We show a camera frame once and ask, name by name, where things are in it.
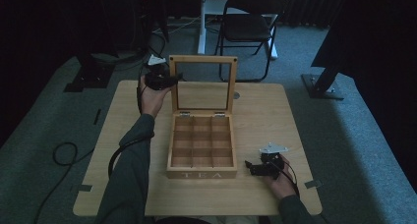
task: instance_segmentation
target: wooden box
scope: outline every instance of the wooden box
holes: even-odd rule
[[[183,64],[194,69],[204,68],[201,64],[216,68],[219,64],[228,66],[229,82],[179,82],[171,89],[173,118],[167,177],[235,178],[232,108],[237,57],[171,55],[171,76],[177,75],[178,66]]]

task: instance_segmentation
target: person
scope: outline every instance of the person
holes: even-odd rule
[[[141,79],[142,115],[131,130],[120,140],[120,146],[131,143],[120,154],[110,176],[94,223],[145,223],[145,207],[149,188],[150,139],[153,137],[155,118],[162,107],[163,98],[169,91],[146,87]],[[284,158],[283,172],[288,173],[288,160]],[[295,195],[292,184],[285,176],[263,177],[273,195],[280,200],[278,210],[283,223],[314,223],[312,216],[300,198]],[[172,217],[156,223],[209,223],[190,217]]]

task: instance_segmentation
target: black stand base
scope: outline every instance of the black stand base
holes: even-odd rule
[[[316,83],[320,75],[301,75],[304,85],[308,90],[311,98],[322,98],[322,99],[337,99],[343,100],[344,97],[341,95],[340,90],[335,82],[326,91],[318,91]]]
[[[84,88],[107,88],[115,65],[96,63],[97,71],[87,73],[86,68],[81,67],[73,82],[67,84],[64,92],[82,92]]]

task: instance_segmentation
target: metal hinge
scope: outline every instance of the metal hinge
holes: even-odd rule
[[[180,112],[180,117],[190,117],[190,112]]]
[[[226,115],[224,114],[224,112],[215,112],[214,113],[214,117],[218,117],[218,118],[224,118]]]

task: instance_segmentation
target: sleeve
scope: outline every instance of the sleeve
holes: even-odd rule
[[[120,140],[121,146],[133,140],[139,141],[121,153],[107,183],[94,223],[144,222],[153,128],[153,117],[143,114]]]
[[[307,208],[296,195],[283,198],[278,206],[284,224],[316,223]]]

